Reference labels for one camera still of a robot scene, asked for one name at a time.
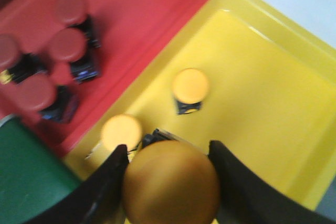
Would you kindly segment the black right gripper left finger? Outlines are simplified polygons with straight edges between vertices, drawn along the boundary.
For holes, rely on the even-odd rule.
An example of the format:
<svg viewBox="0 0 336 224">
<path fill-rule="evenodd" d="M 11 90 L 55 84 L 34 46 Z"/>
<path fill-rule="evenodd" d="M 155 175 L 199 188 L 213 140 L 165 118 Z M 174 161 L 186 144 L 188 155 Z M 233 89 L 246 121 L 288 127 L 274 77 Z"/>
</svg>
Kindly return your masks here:
<svg viewBox="0 0 336 224">
<path fill-rule="evenodd" d="M 128 164 L 127 146 L 118 145 L 78 188 L 26 223 L 114 222 L 121 204 L 122 181 Z"/>
</svg>

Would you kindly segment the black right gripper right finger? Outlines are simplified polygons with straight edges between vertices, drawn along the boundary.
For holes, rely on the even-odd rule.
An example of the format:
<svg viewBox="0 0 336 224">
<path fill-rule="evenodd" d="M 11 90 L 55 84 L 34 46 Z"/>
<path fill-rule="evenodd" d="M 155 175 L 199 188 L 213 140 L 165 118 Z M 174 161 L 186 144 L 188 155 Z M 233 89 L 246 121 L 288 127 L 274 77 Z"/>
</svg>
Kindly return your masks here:
<svg viewBox="0 0 336 224">
<path fill-rule="evenodd" d="M 220 181 L 218 223 L 333 223 L 267 184 L 222 142 L 211 140 L 208 158 Z"/>
</svg>

